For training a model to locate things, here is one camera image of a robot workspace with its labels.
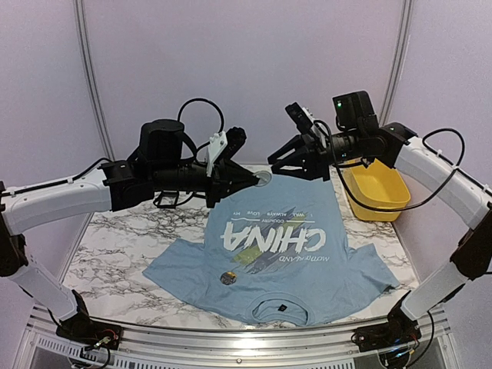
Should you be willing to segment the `light blue printed t-shirt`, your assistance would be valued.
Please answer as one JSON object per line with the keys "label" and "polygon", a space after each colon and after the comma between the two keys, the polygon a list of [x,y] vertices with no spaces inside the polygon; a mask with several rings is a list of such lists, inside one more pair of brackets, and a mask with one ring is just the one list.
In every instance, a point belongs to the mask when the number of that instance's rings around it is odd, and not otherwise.
{"label": "light blue printed t-shirt", "polygon": [[[220,276],[232,271],[232,285]],[[375,246],[352,248],[329,181],[275,175],[212,208],[201,243],[178,239],[145,269],[184,303],[241,321],[329,323],[399,285]]]}

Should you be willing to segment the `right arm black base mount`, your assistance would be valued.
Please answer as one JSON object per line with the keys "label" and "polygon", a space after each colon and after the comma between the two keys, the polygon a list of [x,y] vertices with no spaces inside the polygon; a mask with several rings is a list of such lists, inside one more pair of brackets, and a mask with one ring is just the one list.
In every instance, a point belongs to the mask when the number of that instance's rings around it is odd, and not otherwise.
{"label": "right arm black base mount", "polygon": [[372,324],[355,329],[351,341],[356,344],[360,352],[378,350],[406,344],[421,338],[421,331],[417,320],[411,320],[402,310],[403,300],[407,292],[390,310],[387,322]]}

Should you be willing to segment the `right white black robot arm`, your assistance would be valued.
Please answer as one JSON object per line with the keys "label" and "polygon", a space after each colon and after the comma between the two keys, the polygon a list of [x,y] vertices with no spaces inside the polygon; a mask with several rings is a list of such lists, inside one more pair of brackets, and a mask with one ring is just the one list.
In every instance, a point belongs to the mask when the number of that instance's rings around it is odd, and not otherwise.
{"label": "right white black robot arm", "polygon": [[333,99],[338,133],[314,119],[297,102],[285,111],[298,135],[268,157],[277,175],[328,180],[329,168],[359,158],[378,160],[396,169],[439,198],[468,227],[449,261],[413,291],[406,293],[387,315],[387,322],[359,327],[353,341],[361,351],[411,342],[421,337],[418,319],[449,301],[468,281],[487,273],[491,262],[491,190],[431,148],[425,138],[400,123],[380,126],[369,94],[356,91]]}

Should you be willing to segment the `black brooch box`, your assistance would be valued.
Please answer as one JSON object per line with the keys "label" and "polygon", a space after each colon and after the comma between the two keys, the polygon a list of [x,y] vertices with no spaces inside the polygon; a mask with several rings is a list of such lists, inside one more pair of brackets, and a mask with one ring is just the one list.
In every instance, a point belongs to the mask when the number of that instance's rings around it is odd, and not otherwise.
{"label": "black brooch box", "polygon": [[178,191],[160,191],[152,204],[159,209],[173,209],[178,206]]}

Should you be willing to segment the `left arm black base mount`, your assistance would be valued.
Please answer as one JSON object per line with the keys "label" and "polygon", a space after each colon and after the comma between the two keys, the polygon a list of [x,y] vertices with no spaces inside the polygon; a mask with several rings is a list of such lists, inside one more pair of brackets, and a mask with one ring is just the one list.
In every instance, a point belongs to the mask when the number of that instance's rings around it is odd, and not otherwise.
{"label": "left arm black base mount", "polygon": [[76,314],[66,320],[59,320],[56,324],[56,334],[59,337],[91,346],[108,337],[109,342],[103,343],[102,347],[117,350],[123,331],[122,327],[93,320],[89,316],[81,295],[75,290],[72,293],[76,301]]}

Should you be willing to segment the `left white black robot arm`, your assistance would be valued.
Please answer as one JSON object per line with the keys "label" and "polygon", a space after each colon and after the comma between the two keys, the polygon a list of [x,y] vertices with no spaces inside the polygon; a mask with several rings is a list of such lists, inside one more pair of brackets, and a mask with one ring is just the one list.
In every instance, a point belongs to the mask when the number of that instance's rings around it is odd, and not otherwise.
{"label": "left white black robot arm", "polygon": [[120,211],[166,195],[204,193],[208,208],[258,184],[249,170],[232,161],[245,143],[241,128],[212,135],[207,161],[183,123],[159,119],[141,127],[138,147],[126,160],[100,159],[73,177],[24,187],[1,188],[1,276],[47,307],[59,320],[62,337],[89,342],[108,328],[93,321],[80,294],[63,286],[25,250],[24,232],[80,214]]}

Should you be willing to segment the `white round brooch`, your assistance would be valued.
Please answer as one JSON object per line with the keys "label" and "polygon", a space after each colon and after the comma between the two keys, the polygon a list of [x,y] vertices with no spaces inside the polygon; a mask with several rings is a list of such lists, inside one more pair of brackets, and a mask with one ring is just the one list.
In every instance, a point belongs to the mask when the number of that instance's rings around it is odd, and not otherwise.
{"label": "white round brooch", "polygon": [[220,282],[225,285],[232,285],[236,280],[237,275],[232,271],[226,271],[220,276]]}

